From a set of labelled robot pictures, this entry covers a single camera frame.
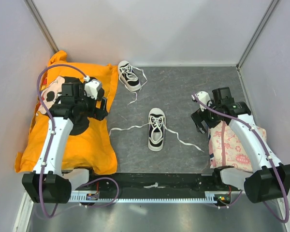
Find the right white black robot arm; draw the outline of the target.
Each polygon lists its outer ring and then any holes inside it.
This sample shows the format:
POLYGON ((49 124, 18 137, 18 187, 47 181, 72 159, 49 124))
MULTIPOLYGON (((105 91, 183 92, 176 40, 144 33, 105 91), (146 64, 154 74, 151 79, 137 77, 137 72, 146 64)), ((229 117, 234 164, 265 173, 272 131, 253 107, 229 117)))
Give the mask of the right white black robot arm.
POLYGON ((240 171, 230 165, 215 168, 212 186, 223 190, 228 185, 243 190, 252 203, 278 198, 286 199, 290 190, 290 164, 284 165, 262 138, 252 112, 243 101, 235 102, 228 87, 217 88, 213 95, 205 91, 192 94, 200 108, 191 115, 198 132, 206 133, 225 122, 241 142, 252 172, 240 171))

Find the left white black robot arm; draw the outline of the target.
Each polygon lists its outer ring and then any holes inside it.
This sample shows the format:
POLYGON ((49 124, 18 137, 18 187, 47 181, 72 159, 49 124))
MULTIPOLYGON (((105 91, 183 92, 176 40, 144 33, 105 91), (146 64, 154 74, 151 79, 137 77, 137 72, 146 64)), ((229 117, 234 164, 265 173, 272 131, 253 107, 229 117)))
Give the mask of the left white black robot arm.
POLYGON ((86 190, 95 188, 96 177, 86 168, 63 174, 62 160, 76 121, 89 117, 103 120, 108 115, 106 103, 99 80, 62 85, 59 100, 46 111, 49 116, 48 131, 40 157, 33 171, 22 178, 22 184, 33 202, 67 203, 71 192, 78 187, 86 190))

